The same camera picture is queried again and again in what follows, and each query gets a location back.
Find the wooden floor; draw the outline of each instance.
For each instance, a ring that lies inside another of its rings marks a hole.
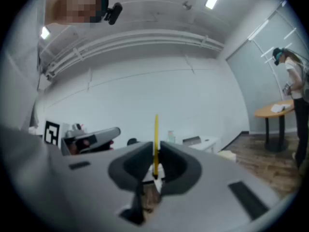
[[[297,135],[288,133],[285,138],[288,148],[280,153],[265,150],[264,135],[241,135],[225,150],[235,153],[237,164],[264,180],[281,198],[284,198],[296,191],[301,184],[301,177],[292,159],[292,153],[296,151],[298,145]],[[160,198],[154,184],[145,185],[144,193],[142,206],[147,220]]]

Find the woman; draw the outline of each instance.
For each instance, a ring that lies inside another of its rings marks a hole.
[[[293,83],[287,91],[288,95],[292,96],[294,100],[296,123],[297,123],[297,135],[299,138],[298,148],[296,153],[293,153],[292,157],[296,161],[299,169],[300,165],[306,158],[306,151],[308,146],[308,119],[309,119],[309,103],[307,103],[302,97],[302,73],[303,63],[302,61],[288,49],[274,49],[273,58],[275,64],[285,63],[286,70],[289,73],[290,82]]]

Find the white pipe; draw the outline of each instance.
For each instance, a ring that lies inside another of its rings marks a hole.
[[[82,51],[86,48],[88,48],[89,46],[93,46],[102,42],[106,42],[109,40],[114,40],[117,38],[122,38],[122,37],[132,37],[132,36],[137,36],[137,35],[143,35],[143,34],[167,34],[167,35],[177,35],[177,36],[185,36],[185,37],[191,37],[191,38],[196,38],[196,39],[200,39],[203,40],[204,36],[202,35],[198,35],[198,34],[194,34],[194,33],[189,33],[189,32],[183,32],[183,31],[177,31],[177,30],[169,30],[169,29],[142,29],[142,30],[134,30],[134,31],[127,31],[127,32],[122,32],[122,33],[117,33],[117,34],[113,34],[110,36],[106,36],[103,38],[100,38],[98,40],[92,41],[88,44],[83,45],[82,47],[80,47],[78,50]],[[224,47],[224,44],[212,40],[210,38],[208,38],[206,41],[215,43],[219,46]]]
[[[185,43],[185,42],[175,42],[175,41],[160,41],[160,42],[140,42],[140,43],[130,43],[130,44],[126,44],[126,45],[121,45],[121,46],[116,46],[116,47],[113,47],[113,48],[109,48],[109,49],[105,49],[105,50],[101,50],[101,51],[98,51],[98,52],[95,52],[93,54],[90,54],[88,56],[83,56],[84,59],[86,58],[90,58],[90,57],[93,57],[95,55],[98,55],[98,54],[101,54],[101,53],[104,53],[104,52],[108,52],[108,51],[113,51],[113,50],[117,50],[117,49],[121,49],[121,48],[125,48],[125,47],[131,47],[131,46],[137,46],[137,45],[147,45],[147,44],[185,44],[185,45],[193,45],[193,46],[200,46],[199,44],[195,44],[195,43]],[[60,69],[58,69],[56,72],[55,72],[55,75],[59,74],[60,72],[64,71],[66,68],[70,67],[71,65],[75,64],[79,62],[79,59],[77,57],[75,57],[74,59],[72,59],[70,62],[66,63],[64,66],[62,66]]]
[[[205,41],[207,40],[207,38],[208,38],[208,35],[205,35],[205,37],[203,38],[203,41],[202,41],[202,43],[201,43],[201,45],[200,45],[199,47],[202,47],[202,45],[205,43]]]
[[[134,38],[134,39],[126,39],[126,40],[120,40],[120,41],[116,41],[116,42],[112,42],[112,43],[108,43],[108,44],[105,44],[101,47],[97,47],[93,50],[89,50],[87,51],[86,53],[82,54],[82,57],[84,56],[87,56],[93,52],[96,52],[98,50],[101,50],[101,49],[105,49],[105,48],[108,48],[108,47],[112,47],[112,46],[115,46],[115,45],[119,45],[119,44],[126,44],[126,43],[133,43],[133,42],[138,42],[138,41],[180,41],[180,42],[186,42],[186,43],[194,43],[194,44],[200,44],[200,41],[198,40],[189,40],[189,39],[182,39],[182,38],[176,38],[176,37],[156,37],[156,36],[148,36],[148,37],[140,37],[140,38]],[[221,49],[220,48],[217,48],[217,47],[213,47],[214,49],[220,51]]]
[[[111,40],[116,40],[117,38],[123,38],[123,37],[133,37],[132,41],[134,41],[134,40],[136,40],[136,36],[141,36],[141,35],[145,35],[145,34],[151,34],[151,35],[153,35],[153,34],[161,34],[161,35],[162,34],[169,34],[169,35],[175,35],[175,36],[181,36],[181,37],[191,37],[191,38],[195,38],[195,39],[198,39],[198,40],[204,39],[204,36],[202,36],[202,35],[193,34],[193,33],[189,33],[189,32],[182,32],[182,31],[177,31],[177,30],[167,30],[167,29],[144,29],[144,30],[136,30],[136,31],[127,31],[127,32],[122,32],[122,33],[102,37],[98,40],[92,41],[88,44],[85,44],[85,45],[79,47],[77,50],[79,52],[82,52],[83,50],[85,50],[85,49],[87,49],[91,46],[94,46],[96,44],[108,42],[108,41],[111,41]],[[217,45],[224,47],[224,44],[217,42],[215,40],[212,40],[210,38],[207,38],[206,41],[212,42],[214,44],[217,44]],[[52,71],[56,70],[62,63],[64,63],[65,61],[67,61],[71,57],[73,57],[73,55],[74,55],[74,53],[69,53],[63,59],[61,59],[55,66],[53,66],[49,71],[52,72]]]
[[[81,53],[76,48],[73,48],[73,52],[76,54],[76,56],[78,56],[80,61],[84,60],[84,58],[82,57]]]
[[[174,22],[172,20],[160,20],[160,21],[152,21],[152,20],[133,20],[133,21],[129,21],[129,22],[124,22],[124,23],[117,23],[116,25],[113,26],[113,28],[115,27],[120,27],[120,26],[123,26],[125,24],[132,24],[132,23],[142,23],[142,22],[155,22],[157,24],[163,24],[163,25],[168,25],[168,24],[172,24],[172,25],[177,25],[177,26],[186,26],[186,27],[190,27],[190,28],[196,28],[196,29],[199,29],[199,30],[203,30],[205,32],[208,32],[210,33],[209,30],[205,29],[205,28],[202,28],[202,27],[199,27],[199,26],[196,26],[196,25],[191,25],[191,24],[188,24],[188,23],[183,23],[183,22]],[[68,52],[69,50],[71,50],[73,47],[75,47],[77,44],[80,44],[82,43],[83,41],[86,41],[86,40],[90,40],[91,37],[94,35],[96,36],[98,34],[97,31],[92,31],[91,33],[88,33],[86,36],[83,36],[82,38],[80,39],[77,39],[76,41],[70,43],[67,47],[65,47],[63,50],[61,50],[55,57],[54,59],[57,59],[57,58],[60,58],[62,57],[66,52]]]

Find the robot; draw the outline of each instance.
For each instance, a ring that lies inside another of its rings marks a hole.
[[[1,143],[4,163],[17,194],[58,231],[257,231],[276,220],[293,199],[280,201],[236,163],[184,145],[155,139],[94,150],[118,136],[118,128],[67,133],[60,140],[65,150],[21,131],[1,133],[6,139]],[[81,139],[90,141],[88,147],[70,155],[67,142]],[[24,142],[20,151],[19,142]],[[160,203],[145,221],[142,181],[155,162],[156,143],[165,177]]]

